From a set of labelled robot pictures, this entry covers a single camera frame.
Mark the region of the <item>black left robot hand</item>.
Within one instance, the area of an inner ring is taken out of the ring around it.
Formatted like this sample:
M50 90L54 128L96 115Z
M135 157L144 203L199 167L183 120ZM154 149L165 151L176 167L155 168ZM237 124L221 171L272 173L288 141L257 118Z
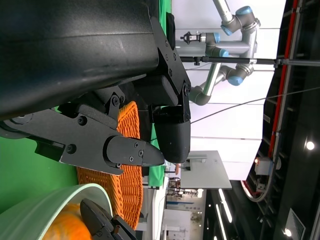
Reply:
M133 83L158 146L117 130ZM141 0L3 0L0 135L36 141L64 164L122 174L122 165L181 164L191 141L191 83Z

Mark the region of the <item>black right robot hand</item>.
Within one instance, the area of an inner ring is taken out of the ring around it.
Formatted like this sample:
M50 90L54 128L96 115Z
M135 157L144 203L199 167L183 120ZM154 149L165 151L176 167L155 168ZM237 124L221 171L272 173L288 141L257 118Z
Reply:
M80 202L80 214L93 240L137 239L136 232L121 216L112 216L87 198Z

